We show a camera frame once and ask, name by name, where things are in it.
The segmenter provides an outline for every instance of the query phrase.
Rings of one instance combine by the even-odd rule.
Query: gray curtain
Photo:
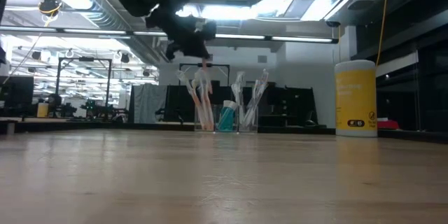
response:
[[[134,123],[156,123],[155,112],[165,107],[167,86],[134,86]]]

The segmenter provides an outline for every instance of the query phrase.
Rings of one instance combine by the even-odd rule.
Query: pipe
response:
[[[85,18],[92,21],[100,29],[108,30],[130,30],[131,26],[118,13],[118,11],[107,0],[91,0],[92,7],[87,11],[99,11],[100,13],[84,13]],[[127,40],[120,40],[121,43],[129,46],[135,55],[146,64],[157,64],[160,58],[155,53],[154,49],[147,45],[141,38],[131,38]]]

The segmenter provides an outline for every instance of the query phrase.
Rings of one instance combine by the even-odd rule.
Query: yellow container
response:
[[[48,104],[40,103],[37,105],[37,117],[38,118],[48,117]]]
[[[368,60],[354,60],[335,66],[336,135],[378,135],[375,71],[375,63]]]

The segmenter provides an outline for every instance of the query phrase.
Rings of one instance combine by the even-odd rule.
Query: table surface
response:
[[[2,224],[447,223],[448,146],[287,134],[0,136]]]

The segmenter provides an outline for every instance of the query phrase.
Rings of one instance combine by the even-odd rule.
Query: label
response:
[[[336,128],[339,130],[377,129],[374,69],[336,74]]]

